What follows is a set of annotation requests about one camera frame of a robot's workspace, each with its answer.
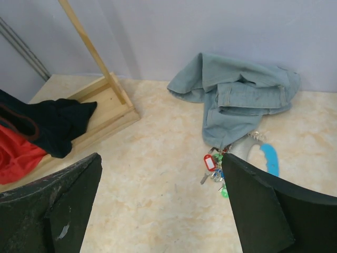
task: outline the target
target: light blue strap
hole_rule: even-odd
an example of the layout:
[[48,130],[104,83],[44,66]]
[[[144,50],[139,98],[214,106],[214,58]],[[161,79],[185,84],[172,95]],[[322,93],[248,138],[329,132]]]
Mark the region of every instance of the light blue strap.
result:
[[267,172],[276,177],[279,176],[279,160],[277,159],[277,152],[270,144],[263,144],[260,150],[264,152],[267,159]]

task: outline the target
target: wooden stick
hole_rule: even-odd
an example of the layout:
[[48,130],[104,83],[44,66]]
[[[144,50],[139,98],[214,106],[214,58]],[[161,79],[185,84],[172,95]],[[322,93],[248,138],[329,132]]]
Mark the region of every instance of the wooden stick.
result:
[[122,91],[119,87],[119,85],[116,84],[116,82],[112,79],[110,76],[110,73],[108,69],[106,68],[104,62],[100,58],[97,50],[95,49],[93,43],[90,41],[88,35],[84,31],[83,26],[81,25],[80,21],[78,20],[76,14],[74,13],[72,7],[70,6],[68,0],[58,0],[58,2],[61,4],[63,10],[67,14],[70,21],[73,23],[75,29],[77,30],[78,34],[80,35],[82,41],[88,48],[89,52],[91,53],[91,56],[94,58],[95,62],[97,63],[98,67],[101,69],[103,75],[105,76],[108,83],[111,85],[113,91],[116,93],[118,99],[120,100],[121,104],[125,104],[125,99],[123,98]]

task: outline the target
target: beige tabletop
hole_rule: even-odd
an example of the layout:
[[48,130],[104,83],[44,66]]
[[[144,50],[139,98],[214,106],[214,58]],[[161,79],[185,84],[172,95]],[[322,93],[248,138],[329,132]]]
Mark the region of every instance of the beige tabletop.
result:
[[[96,77],[53,75],[32,102],[67,97]],[[81,253],[242,252],[229,199],[200,185],[203,105],[172,97],[167,82],[122,80],[141,120],[44,175],[97,152],[103,173]],[[277,150],[280,177],[337,196],[337,94],[300,92],[259,131]],[[258,148],[249,162],[265,170]]]

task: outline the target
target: red key tag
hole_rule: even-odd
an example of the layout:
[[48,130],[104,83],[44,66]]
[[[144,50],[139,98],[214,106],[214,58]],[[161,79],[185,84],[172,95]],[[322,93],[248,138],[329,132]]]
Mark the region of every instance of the red key tag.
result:
[[213,157],[210,154],[207,154],[204,156],[204,162],[206,164],[206,167],[209,171],[214,171],[216,168],[215,162],[213,160]]

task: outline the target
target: red cloth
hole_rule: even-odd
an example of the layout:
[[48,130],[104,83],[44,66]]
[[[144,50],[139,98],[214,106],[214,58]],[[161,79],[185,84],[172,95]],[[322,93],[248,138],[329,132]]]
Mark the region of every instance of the red cloth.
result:
[[30,173],[46,151],[0,125],[0,184],[12,183]]

